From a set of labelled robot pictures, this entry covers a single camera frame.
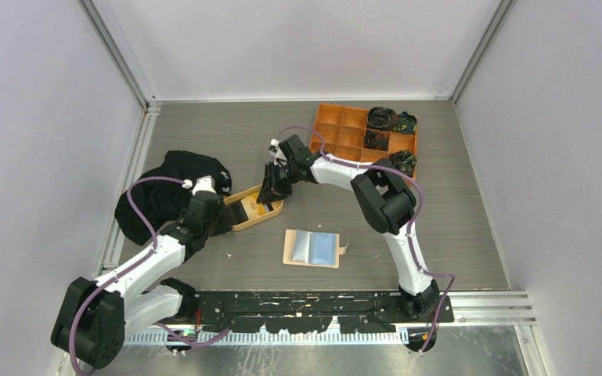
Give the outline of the beige leather card holder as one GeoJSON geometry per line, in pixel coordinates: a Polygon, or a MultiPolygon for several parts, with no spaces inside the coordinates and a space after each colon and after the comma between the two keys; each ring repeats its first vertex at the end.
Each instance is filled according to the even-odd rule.
{"type": "Polygon", "coordinates": [[[286,230],[282,263],[290,266],[309,266],[337,269],[348,243],[341,245],[338,233],[286,230]]]}

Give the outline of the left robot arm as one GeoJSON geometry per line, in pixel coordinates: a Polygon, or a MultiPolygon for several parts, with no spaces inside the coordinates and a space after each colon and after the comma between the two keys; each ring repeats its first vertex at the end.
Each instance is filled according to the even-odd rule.
{"type": "Polygon", "coordinates": [[[145,250],[123,265],[88,280],[78,277],[67,288],[52,327],[50,342],[76,360],[103,369],[119,354],[126,339],[167,318],[190,322],[197,311],[194,290],[158,278],[181,266],[206,241],[230,229],[223,197],[195,193],[179,220],[166,226],[145,250]]]}

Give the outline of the orange credit card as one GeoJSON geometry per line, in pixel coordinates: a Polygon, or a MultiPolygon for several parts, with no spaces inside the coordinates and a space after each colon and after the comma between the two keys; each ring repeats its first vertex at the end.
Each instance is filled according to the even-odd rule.
{"type": "Polygon", "coordinates": [[[267,207],[264,204],[257,202],[258,195],[259,193],[252,193],[242,200],[243,208],[249,218],[258,217],[267,213],[267,207]]]}

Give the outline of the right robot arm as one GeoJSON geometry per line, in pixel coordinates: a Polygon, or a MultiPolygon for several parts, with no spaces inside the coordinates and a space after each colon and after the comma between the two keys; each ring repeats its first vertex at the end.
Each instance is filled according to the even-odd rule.
{"type": "Polygon", "coordinates": [[[272,161],[265,165],[258,201],[281,201],[299,182],[328,184],[355,195],[364,219],[381,234],[394,259],[404,314],[420,322],[436,309],[441,291],[424,261],[416,235],[418,197],[408,179],[385,157],[375,162],[346,160],[322,151],[312,152],[296,135],[272,139],[272,161]]]}

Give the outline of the yellow oval tray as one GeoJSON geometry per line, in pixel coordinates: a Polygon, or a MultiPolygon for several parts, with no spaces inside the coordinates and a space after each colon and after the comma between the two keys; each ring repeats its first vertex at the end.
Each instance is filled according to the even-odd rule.
{"type": "Polygon", "coordinates": [[[261,185],[233,194],[224,200],[232,231],[242,231],[267,219],[272,219],[283,210],[283,201],[268,204],[257,202],[261,185]]]}

